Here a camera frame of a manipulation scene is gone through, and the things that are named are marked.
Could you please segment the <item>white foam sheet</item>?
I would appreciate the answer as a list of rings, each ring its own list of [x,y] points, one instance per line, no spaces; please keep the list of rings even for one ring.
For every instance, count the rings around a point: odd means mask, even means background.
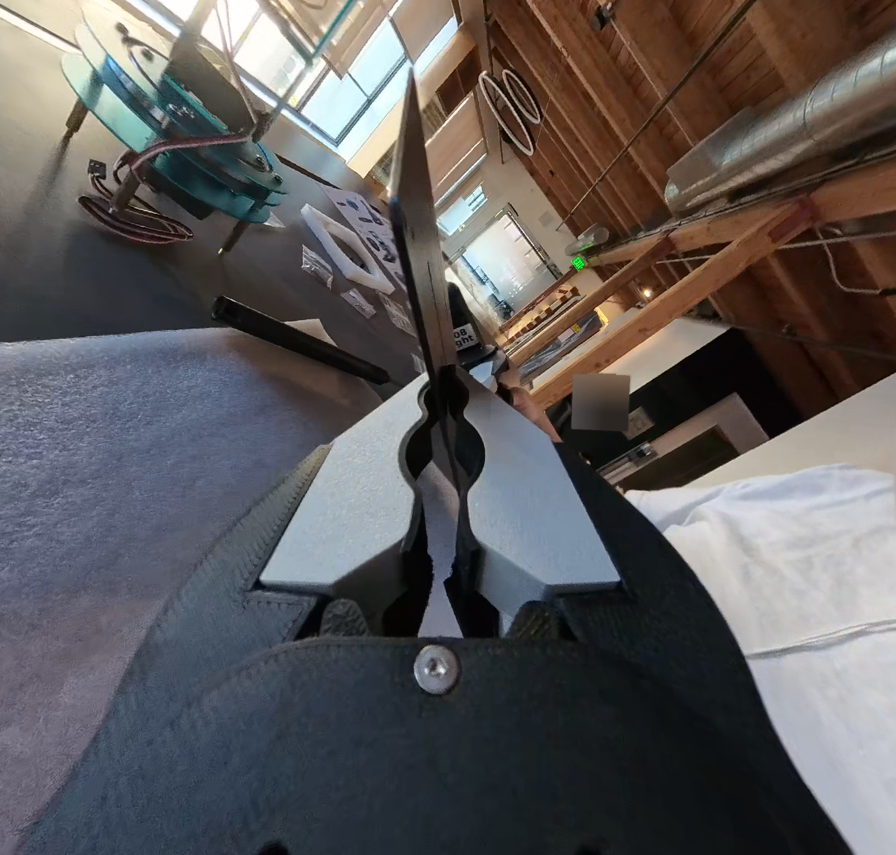
[[[15,853],[162,603],[371,386],[225,328],[2,344],[1,840]]]

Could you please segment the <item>silver ventilation duct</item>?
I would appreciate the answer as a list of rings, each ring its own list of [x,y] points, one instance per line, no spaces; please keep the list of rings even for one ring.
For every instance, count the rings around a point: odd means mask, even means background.
[[[759,115],[739,111],[667,171],[680,215],[787,168],[894,128],[895,31]]]

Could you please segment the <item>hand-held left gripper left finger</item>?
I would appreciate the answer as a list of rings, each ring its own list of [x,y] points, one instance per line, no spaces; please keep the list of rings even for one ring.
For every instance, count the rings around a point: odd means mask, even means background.
[[[357,603],[366,617],[423,617],[434,587],[429,545],[442,530],[429,379],[418,376],[346,432],[320,468],[259,576],[263,590]]]

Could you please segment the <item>white foam frame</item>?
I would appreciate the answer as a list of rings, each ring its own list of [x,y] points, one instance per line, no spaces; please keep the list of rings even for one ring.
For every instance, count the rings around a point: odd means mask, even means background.
[[[342,276],[365,289],[390,296],[395,287],[353,229],[305,204],[300,213]]]

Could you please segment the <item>black electric screwdriver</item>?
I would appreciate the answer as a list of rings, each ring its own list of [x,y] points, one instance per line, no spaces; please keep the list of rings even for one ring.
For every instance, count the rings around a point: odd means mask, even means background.
[[[211,318],[368,383],[385,385],[392,380],[384,368],[226,296],[215,298],[211,305]]]

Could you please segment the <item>black metal base plate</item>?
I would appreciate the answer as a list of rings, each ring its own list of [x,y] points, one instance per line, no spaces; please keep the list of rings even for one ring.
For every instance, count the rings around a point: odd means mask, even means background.
[[[446,597],[464,592],[473,558],[469,555],[467,494],[469,475],[462,464],[460,418],[467,402],[459,377],[450,297],[438,236],[417,83],[413,72],[402,103],[389,189],[389,215],[410,313],[418,334],[425,372],[397,395],[402,438],[398,467],[409,483],[412,506],[409,542],[450,548],[452,562],[442,580]],[[420,494],[418,479],[433,458],[454,490],[452,525],[429,534],[432,517]]]

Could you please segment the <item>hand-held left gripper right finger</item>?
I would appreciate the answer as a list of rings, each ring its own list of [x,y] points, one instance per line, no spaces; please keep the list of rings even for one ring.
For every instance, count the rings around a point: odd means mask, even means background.
[[[449,395],[459,480],[457,616],[610,591],[621,578],[553,441],[464,369]]]

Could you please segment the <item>person's right hand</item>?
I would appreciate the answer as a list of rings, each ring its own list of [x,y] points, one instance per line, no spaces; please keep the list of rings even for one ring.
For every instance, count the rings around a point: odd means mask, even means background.
[[[530,392],[522,387],[510,389],[513,408],[521,413],[527,420],[544,432],[555,444],[562,444],[562,438],[557,433],[554,425],[547,418],[546,413],[533,400]]]

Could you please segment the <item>grey wooden-edged desk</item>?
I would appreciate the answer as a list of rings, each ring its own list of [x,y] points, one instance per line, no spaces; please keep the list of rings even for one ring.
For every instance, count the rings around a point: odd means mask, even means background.
[[[386,369],[398,385],[417,374],[416,338],[389,319],[376,294],[371,318],[304,272],[302,247],[319,244],[300,214],[305,204],[341,221],[313,178],[285,166],[287,195],[274,215],[282,229],[253,225],[230,253],[218,250],[235,222],[214,214],[196,222],[170,200],[141,191],[187,223],[194,238],[142,245],[101,228],[77,203],[90,191],[91,159],[112,162],[124,145],[94,117],[63,143],[74,94],[62,52],[2,21],[1,296],[2,341],[229,328],[211,318],[220,295],[283,321],[319,319],[343,350]]]

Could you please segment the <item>printed instruction sheet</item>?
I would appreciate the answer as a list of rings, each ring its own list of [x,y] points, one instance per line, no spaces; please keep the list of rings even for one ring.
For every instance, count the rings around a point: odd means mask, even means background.
[[[375,257],[386,274],[403,292],[407,292],[392,227],[384,215],[358,193],[327,185],[322,185],[322,189],[348,226],[364,243],[370,256]]]

